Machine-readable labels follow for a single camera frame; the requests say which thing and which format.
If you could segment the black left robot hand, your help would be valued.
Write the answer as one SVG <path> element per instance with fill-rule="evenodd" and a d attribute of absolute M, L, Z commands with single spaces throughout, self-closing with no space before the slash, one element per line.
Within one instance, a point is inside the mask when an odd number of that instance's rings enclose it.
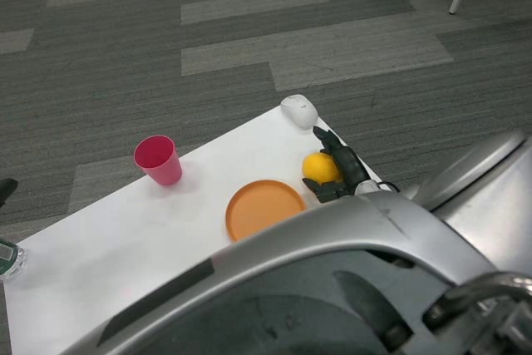
<path fill-rule="evenodd" d="M 13 178 L 0 179 L 0 207 L 3 207 L 18 187 L 18 181 Z"/>

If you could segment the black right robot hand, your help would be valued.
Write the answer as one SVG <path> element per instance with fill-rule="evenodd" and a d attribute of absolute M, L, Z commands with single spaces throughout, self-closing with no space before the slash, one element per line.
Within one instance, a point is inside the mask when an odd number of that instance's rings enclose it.
<path fill-rule="evenodd" d="M 344 145 L 332 131 L 325 131 L 319 126 L 314 126 L 313 134 L 323 145 L 320 153 L 332 157 L 332 162 L 337 167 L 341 179 L 319 183 L 315 179 L 303 177 L 303 183 L 322 204 L 344 196 L 355 195 L 357 187 L 362 182 L 371 179 L 360 158 L 351 147 Z"/>

